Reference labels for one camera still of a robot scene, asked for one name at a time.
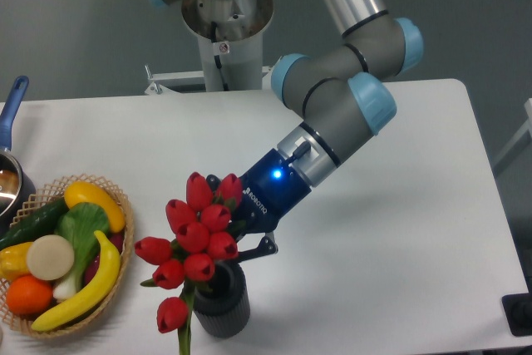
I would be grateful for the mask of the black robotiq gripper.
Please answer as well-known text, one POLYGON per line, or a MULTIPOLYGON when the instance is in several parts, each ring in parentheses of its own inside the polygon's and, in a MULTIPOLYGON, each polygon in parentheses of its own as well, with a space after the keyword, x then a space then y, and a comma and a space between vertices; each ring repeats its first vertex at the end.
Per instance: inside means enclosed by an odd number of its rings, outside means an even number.
MULTIPOLYGON (((258 259, 278 252, 274 231, 278 222, 310 192, 310 185, 285 164, 275 149, 270 150, 256 164, 239 177, 243 194, 235 218, 245 222, 245 234, 265 233, 254 249, 239 251, 237 263, 258 259)), ((222 179, 207 175, 213 193, 219 191, 222 179)))

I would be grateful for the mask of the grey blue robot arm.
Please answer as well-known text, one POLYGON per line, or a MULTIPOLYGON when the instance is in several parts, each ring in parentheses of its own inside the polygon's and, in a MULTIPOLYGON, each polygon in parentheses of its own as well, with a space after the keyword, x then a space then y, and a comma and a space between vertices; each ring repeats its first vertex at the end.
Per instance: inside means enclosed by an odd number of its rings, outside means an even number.
MULTIPOLYGON (((151 0, 179 2, 196 36, 207 91, 258 90, 263 79, 263 34, 273 0, 151 0)), ((281 57, 271 72, 278 99, 300 124, 241 177, 238 237, 260 234, 238 261, 276 252, 277 224, 313 188, 395 116, 383 81, 415 66, 424 44, 417 26, 392 18, 382 0, 324 0, 343 43, 320 57, 281 57)))

